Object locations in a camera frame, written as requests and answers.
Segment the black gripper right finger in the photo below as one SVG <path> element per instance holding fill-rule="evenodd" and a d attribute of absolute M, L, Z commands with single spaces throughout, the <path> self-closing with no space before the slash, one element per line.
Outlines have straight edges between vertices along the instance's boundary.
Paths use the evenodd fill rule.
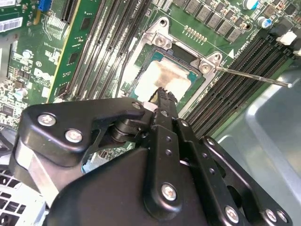
<path fill-rule="evenodd" d="M 172 226 L 291 226 L 287 212 L 211 137 L 196 138 L 168 94 Z"/>

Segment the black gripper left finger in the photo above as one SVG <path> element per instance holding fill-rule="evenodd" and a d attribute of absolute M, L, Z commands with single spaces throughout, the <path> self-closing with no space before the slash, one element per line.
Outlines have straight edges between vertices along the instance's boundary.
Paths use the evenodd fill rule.
<path fill-rule="evenodd" d="M 51 208 L 71 182 L 121 155 L 148 151 L 143 203 L 150 215 L 177 215 L 171 204 L 168 94 L 158 89 L 148 102 L 109 98 L 33 105 L 21 115 L 14 158 Z"/>

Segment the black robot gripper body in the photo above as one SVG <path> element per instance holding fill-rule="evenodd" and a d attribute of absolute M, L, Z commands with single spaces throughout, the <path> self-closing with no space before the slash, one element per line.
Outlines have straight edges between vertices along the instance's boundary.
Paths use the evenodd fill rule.
<path fill-rule="evenodd" d="M 143 203 L 148 151 L 138 149 L 68 184 L 55 198 L 46 226 L 216 226 L 219 218 L 200 201 L 190 170 L 179 166 L 182 211 L 158 220 Z"/>

